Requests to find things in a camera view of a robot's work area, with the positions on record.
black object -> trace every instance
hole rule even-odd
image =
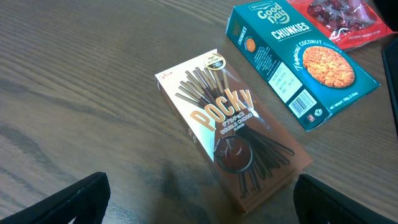
[[[398,38],[381,51],[398,133]]]
[[[96,172],[43,201],[0,221],[0,224],[99,224],[111,196],[108,178]]]
[[[293,198],[300,224],[397,224],[308,174],[298,178]]]
[[[398,31],[398,1],[397,0],[375,0],[375,5],[379,9],[384,22],[393,31]]]

nutrition label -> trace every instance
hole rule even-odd
[[[281,62],[269,80],[269,85],[274,89],[281,100],[286,103],[303,85],[300,80]]]
[[[274,67],[276,60],[270,54],[269,47],[260,47],[254,57],[255,68],[258,72],[260,71],[271,71]]]

good day chunkies box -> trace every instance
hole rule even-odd
[[[307,131],[379,86],[284,0],[235,6],[226,35]]]
[[[239,211],[256,208],[312,162],[217,50],[155,77]]]

cookie image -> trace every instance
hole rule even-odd
[[[303,65],[318,82],[333,88],[345,88],[355,80],[354,70],[339,53],[327,47],[309,47]]]
[[[246,49],[249,52],[254,52],[256,50],[256,43],[254,42],[254,40],[252,38],[248,38],[246,40]]]

britannia logo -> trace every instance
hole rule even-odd
[[[273,1],[259,2],[250,5],[249,8],[252,11],[257,11],[257,15],[261,19],[268,19],[273,24],[285,24],[290,21],[289,15]]]

